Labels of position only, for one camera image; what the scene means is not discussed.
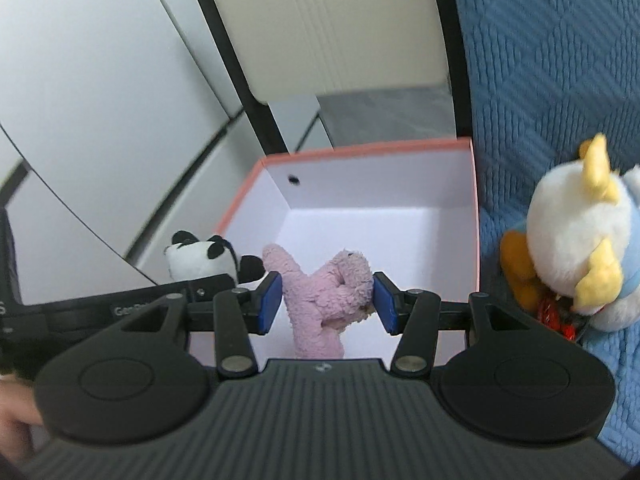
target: metal screw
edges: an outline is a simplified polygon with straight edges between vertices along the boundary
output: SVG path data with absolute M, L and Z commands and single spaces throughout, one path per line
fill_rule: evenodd
M 403 372 L 419 372 L 427 367 L 427 361 L 417 355 L 403 355 L 396 360 L 396 368 Z
M 222 359 L 220 365 L 227 372 L 240 373 L 245 372 L 254 364 L 251 359 L 243 355 L 230 355 Z
M 331 370 L 332 366 L 329 363 L 322 363 L 321 365 L 316 365 L 316 371 L 320 373 L 328 372 Z

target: black device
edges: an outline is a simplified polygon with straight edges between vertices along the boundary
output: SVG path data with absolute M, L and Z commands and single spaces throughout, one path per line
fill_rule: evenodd
M 0 210 L 0 372 L 14 372 L 33 380 L 55 355 L 97 334 L 167 294 L 186 298 L 187 334 L 213 332 L 213 298 L 236 288 L 228 274 L 167 283 L 88 298 L 22 304 L 15 259 L 14 237 L 5 209 Z M 239 292 L 246 291 L 242 285 Z M 268 273 L 256 290 L 241 294 L 247 330 L 265 334 L 282 300 L 282 279 Z
M 53 439 L 22 474 L 618 479 L 628 470 L 596 440 L 615 393 L 606 366 L 486 294 L 441 301 L 377 272 L 375 309 L 401 334 L 389 370 L 379 359 L 273 359 L 262 371 L 242 315 L 248 294 L 213 299 L 216 368 L 187 354 L 189 301 L 176 292 L 52 359 L 35 394 Z M 439 330 L 465 330 L 467 348 L 434 367 Z

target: panda plush toy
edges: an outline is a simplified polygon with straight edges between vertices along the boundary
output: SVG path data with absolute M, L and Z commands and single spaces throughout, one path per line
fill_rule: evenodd
M 178 231 L 164 250 L 164 256 L 174 282 L 228 274 L 239 285 L 257 282 L 265 275 L 258 256 L 243 256 L 238 260 L 231 243 L 219 235 L 200 241 L 188 231 Z

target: finger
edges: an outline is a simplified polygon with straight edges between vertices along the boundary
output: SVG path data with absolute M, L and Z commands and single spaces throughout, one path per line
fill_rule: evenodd
M 0 420 L 41 426 L 33 389 L 13 381 L 0 381 Z

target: blue fabric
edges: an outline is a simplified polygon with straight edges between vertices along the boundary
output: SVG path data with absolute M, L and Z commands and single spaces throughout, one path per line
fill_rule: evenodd
M 616 381 L 616 400 L 599 439 L 635 465 L 640 462 L 640 322 L 609 334 L 593 330 L 584 348 L 607 365 Z
M 456 0 L 469 70 L 479 172 L 482 287 L 508 296 L 498 241 L 524 218 L 536 182 L 574 160 L 603 132 L 612 165 L 640 162 L 640 0 Z M 636 328 L 588 336 L 586 348 L 615 360 L 636 354 Z M 619 398 L 605 443 L 637 462 L 640 381 L 620 362 Z

